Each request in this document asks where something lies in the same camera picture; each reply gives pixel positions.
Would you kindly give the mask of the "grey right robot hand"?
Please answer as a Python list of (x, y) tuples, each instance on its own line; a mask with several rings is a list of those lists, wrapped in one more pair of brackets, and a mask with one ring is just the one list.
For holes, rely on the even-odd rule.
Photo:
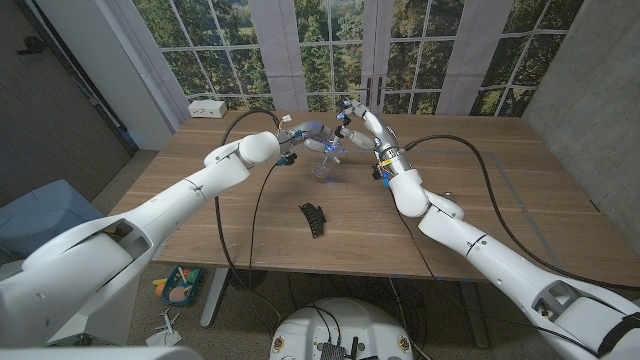
[(356, 115), (364, 120), (365, 128), (374, 137), (374, 153), (379, 167), (388, 173), (390, 178), (409, 171), (411, 165), (406, 159), (404, 151), (400, 149), (393, 130), (359, 101), (344, 100), (343, 103), (345, 109), (338, 115), (338, 118)]

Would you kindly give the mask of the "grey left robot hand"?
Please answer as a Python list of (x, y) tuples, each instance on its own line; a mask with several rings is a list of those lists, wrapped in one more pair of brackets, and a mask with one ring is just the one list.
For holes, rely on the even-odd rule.
[(295, 145), (304, 144), (312, 151), (323, 153), (336, 164), (341, 162), (340, 155), (344, 148), (340, 145), (334, 131), (321, 121), (308, 121), (280, 130), (277, 139), (281, 155), (293, 153)]

